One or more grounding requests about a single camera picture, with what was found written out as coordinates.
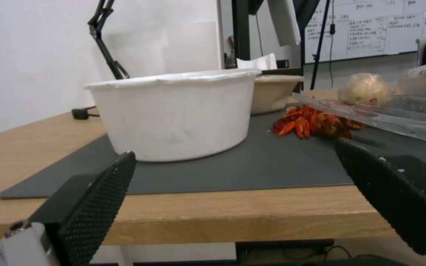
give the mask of white plastic bowl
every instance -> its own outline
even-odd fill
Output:
[[[88,84],[117,153],[141,161],[199,158],[247,135],[257,69],[168,74]]]

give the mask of white paper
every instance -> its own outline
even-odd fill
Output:
[[[259,57],[254,60],[241,60],[236,59],[238,68],[257,68],[260,70],[277,69],[277,62],[275,60],[275,54],[268,54],[263,57]]]

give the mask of beige bowl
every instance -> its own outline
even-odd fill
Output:
[[[264,75],[256,77],[251,113],[268,113],[283,109],[301,76]]]

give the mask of black lamp arm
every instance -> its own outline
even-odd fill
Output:
[[[108,48],[103,42],[103,39],[101,38],[101,30],[105,25],[106,19],[111,13],[113,13],[113,9],[111,7],[113,6],[114,1],[115,0],[108,0],[105,5],[106,0],[99,0],[95,15],[93,15],[93,17],[88,21],[88,25],[90,28],[90,35],[93,37],[93,39],[95,39],[98,48],[103,54],[103,57],[105,57],[106,63],[108,64],[108,67],[115,78],[128,79],[129,74],[119,62],[113,59],[110,52],[108,51]]]

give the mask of metal pole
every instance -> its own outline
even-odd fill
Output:
[[[330,0],[327,0],[325,4],[325,13],[323,14],[323,22],[321,23],[321,32],[320,32],[320,39],[318,40],[317,54],[313,55],[313,59],[315,59],[315,64],[313,66],[313,75],[311,76],[310,90],[313,90],[315,88],[315,79],[317,79],[318,63],[320,62],[321,44],[323,42],[323,35],[325,34],[325,26],[327,22],[329,6],[330,6]]]

